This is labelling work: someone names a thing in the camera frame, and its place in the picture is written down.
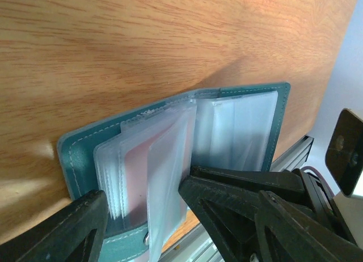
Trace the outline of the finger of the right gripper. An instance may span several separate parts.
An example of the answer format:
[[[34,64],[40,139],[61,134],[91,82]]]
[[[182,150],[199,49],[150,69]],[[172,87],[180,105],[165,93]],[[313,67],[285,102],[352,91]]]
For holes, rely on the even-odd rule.
[[[193,176],[186,177],[179,187],[179,194],[206,229],[224,261],[252,261],[253,254],[259,261],[263,260],[255,225],[259,192]],[[314,212],[302,203],[303,198],[283,199],[314,217]]]

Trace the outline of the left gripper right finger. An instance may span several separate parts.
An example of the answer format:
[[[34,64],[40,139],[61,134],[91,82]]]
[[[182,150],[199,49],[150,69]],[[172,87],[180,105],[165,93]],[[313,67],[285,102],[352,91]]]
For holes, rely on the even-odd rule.
[[[293,261],[362,261],[362,249],[334,234],[272,192],[259,192],[255,214],[264,261],[283,261],[282,249]]]

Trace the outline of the teal leather card holder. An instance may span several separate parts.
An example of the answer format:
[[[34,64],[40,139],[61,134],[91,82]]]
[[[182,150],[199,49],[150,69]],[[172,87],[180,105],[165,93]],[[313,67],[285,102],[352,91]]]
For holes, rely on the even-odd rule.
[[[184,222],[180,182],[191,166],[237,171],[270,169],[290,84],[184,92],[64,134],[57,152],[70,197],[105,192],[108,224],[100,261],[157,261]],[[150,142],[147,221],[131,226],[125,155]]]

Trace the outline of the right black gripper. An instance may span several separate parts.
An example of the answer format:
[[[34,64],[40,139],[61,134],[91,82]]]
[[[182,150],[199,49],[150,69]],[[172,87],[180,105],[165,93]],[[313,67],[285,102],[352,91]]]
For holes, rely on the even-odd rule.
[[[292,172],[261,172],[192,166],[190,175],[252,192],[271,191],[287,201],[299,201],[305,195],[302,203],[314,212],[317,222],[357,245],[327,183],[311,172],[299,168]]]

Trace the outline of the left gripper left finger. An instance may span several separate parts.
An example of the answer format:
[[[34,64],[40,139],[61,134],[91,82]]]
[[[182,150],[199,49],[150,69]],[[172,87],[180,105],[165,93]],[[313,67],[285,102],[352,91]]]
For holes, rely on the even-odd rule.
[[[98,261],[107,221],[104,191],[91,190],[1,244],[1,261]]]

